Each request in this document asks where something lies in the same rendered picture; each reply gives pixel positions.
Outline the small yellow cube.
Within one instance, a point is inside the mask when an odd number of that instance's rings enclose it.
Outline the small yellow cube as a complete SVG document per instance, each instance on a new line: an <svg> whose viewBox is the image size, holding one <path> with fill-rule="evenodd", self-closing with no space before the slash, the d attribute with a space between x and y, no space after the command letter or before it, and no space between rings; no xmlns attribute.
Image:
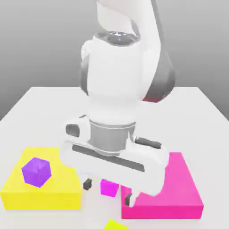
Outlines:
<svg viewBox="0 0 229 229"><path fill-rule="evenodd" d="M128 227L114 221L113 219L110 219L105 225L104 229L128 229Z"/></svg>

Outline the large yellow box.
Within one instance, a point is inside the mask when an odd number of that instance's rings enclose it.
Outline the large yellow box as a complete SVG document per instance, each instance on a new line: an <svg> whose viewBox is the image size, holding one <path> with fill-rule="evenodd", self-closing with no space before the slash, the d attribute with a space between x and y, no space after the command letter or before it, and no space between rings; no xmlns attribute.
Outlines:
<svg viewBox="0 0 229 229"><path fill-rule="evenodd" d="M22 167L33 157L50 162L52 176L41 187L24 182ZM58 147L26 147L0 190L6 210L79 210L83 190L76 171L63 165Z"/></svg>

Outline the large pink box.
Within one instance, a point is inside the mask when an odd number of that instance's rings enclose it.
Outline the large pink box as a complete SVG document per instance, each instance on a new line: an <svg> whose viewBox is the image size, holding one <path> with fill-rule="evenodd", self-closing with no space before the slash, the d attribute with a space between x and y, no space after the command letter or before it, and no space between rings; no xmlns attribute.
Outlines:
<svg viewBox="0 0 229 229"><path fill-rule="evenodd" d="M165 181L156 196L141 193L134 207L125 205L131 189L121 186L121 217L123 219L200 219L204 204L195 186L182 153L170 153Z"/></svg>

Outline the small purple cube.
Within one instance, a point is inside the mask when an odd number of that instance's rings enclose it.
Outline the small purple cube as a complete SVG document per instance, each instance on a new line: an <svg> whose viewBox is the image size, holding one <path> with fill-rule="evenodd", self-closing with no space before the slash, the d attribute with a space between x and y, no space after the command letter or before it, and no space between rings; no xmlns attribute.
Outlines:
<svg viewBox="0 0 229 229"><path fill-rule="evenodd" d="M28 161L21 170L24 182L38 188L52 176L50 162L37 157Z"/></svg>

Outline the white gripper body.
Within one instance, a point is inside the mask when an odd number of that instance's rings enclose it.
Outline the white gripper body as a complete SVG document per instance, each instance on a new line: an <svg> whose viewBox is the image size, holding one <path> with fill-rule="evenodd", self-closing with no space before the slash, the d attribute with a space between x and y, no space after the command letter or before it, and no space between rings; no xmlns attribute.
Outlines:
<svg viewBox="0 0 229 229"><path fill-rule="evenodd" d="M131 139L127 139L126 148L119 155L106 156L72 137L62 142L59 157L78 174L95 175L152 196L161 192L169 162L169 152L164 147L139 145Z"/></svg>

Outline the small magenta cube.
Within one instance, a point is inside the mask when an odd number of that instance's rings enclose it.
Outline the small magenta cube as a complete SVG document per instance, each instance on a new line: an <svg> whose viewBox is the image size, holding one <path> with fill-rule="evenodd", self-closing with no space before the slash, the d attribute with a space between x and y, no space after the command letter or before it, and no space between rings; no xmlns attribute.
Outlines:
<svg viewBox="0 0 229 229"><path fill-rule="evenodd" d="M101 180L100 191L102 195L109 197L115 197L119 189L119 184L107 181L105 179Z"/></svg>

